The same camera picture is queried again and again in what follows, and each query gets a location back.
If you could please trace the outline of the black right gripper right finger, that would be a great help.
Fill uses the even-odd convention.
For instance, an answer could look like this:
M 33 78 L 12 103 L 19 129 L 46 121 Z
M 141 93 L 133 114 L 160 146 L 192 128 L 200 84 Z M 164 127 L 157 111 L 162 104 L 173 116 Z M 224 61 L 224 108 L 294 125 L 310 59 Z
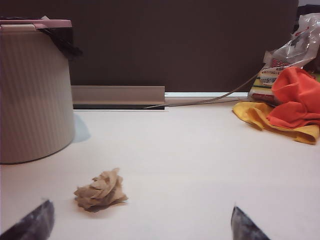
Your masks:
M 269 240 L 269 237 L 238 206 L 231 216 L 233 240 Z

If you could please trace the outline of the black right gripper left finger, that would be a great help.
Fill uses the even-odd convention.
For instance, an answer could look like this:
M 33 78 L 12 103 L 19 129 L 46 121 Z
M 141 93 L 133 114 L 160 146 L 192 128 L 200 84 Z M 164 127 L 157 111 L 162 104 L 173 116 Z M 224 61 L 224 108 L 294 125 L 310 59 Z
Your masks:
M 46 200 L 0 235 L 1 240 L 47 240 L 55 225 L 55 207 Z

